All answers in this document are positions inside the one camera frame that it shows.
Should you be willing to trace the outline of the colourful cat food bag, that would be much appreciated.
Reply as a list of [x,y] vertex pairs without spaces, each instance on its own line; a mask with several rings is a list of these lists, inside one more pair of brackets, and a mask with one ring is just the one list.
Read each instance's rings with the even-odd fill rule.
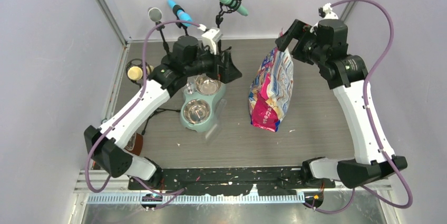
[[263,59],[248,95],[250,123],[254,127],[278,131],[293,93],[294,63],[289,49],[274,47]]

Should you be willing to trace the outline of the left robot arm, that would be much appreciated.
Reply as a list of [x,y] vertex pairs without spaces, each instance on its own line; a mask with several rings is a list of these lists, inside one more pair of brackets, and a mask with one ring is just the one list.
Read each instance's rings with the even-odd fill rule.
[[88,126],[83,135],[88,158],[100,165],[109,175],[137,177],[149,189],[162,181],[158,167],[150,159],[126,151],[131,135],[155,112],[170,100],[188,78],[203,75],[222,83],[242,76],[231,58],[231,48],[214,51],[212,46],[193,36],[181,36],[166,54],[160,65],[144,79],[141,89],[112,118],[99,127]]

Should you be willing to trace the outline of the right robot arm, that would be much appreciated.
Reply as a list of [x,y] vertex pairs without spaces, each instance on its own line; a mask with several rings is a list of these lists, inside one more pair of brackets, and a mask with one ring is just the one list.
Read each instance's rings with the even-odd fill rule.
[[396,155],[390,146],[380,122],[372,129],[369,117],[377,118],[371,89],[366,91],[368,71],[364,60],[348,53],[348,27],[341,20],[325,19],[316,29],[300,20],[294,20],[275,43],[284,52],[293,39],[297,44],[291,55],[301,62],[317,65],[319,73],[336,96],[353,140],[352,159],[316,157],[302,162],[301,181],[315,187],[322,179],[340,181],[352,189],[388,178],[408,167],[404,156]]

